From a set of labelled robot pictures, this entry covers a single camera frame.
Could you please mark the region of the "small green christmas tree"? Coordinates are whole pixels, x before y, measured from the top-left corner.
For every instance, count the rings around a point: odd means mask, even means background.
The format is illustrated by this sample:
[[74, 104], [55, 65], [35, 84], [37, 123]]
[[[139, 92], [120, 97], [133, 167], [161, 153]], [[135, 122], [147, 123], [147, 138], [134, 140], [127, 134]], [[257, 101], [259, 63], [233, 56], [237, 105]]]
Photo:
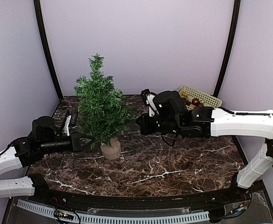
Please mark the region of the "small green christmas tree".
[[89, 76], [80, 76], [74, 87], [80, 102], [80, 131], [94, 137], [92, 147], [99, 146], [104, 158], [115, 160], [121, 154], [117, 136], [129, 130], [133, 118], [122, 91], [115, 88], [113, 76], [105, 76], [104, 57], [89, 58]]

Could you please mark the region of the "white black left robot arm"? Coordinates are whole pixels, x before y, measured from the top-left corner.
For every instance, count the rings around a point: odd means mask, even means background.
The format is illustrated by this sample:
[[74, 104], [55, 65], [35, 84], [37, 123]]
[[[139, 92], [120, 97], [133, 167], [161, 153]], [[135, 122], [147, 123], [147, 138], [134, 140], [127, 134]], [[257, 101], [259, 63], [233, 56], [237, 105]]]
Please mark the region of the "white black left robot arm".
[[[53, 153], [81, 152], [94, 143], [95, 139], [82, 133], [72, 133], [76, 120], [67, 116], [62, 127], [57, 127], [52, 117], [42, 116], [32, 122], [32, 132], [8, 144], [0, 152], [0, 175], [28, 167], [44, 156]], [[0, 198], [35, 196], [42, 203], [49, 203], [53, 194], [41, 174], [18, 179], [0, 180]]]

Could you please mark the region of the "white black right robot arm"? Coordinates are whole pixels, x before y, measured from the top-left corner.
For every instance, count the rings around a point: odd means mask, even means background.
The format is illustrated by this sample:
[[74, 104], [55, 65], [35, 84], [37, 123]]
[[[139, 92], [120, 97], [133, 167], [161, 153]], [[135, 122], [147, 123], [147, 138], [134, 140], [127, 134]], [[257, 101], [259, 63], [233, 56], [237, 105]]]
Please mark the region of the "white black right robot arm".
[[154, 94], [145, 89], [141, 97], [149, 108], [136, 119], [142, 135], [173, 134], [181, 138], [219, 136], [254, 136], [265, 139], [255, 157], [235, 176], [234, 185], [226, 190], [228, 202], [236, 202], [273, 166], [273, 109], [260, 112], [230, 111], [226, 108], [197, 106], [188, 110], [177, 91]]

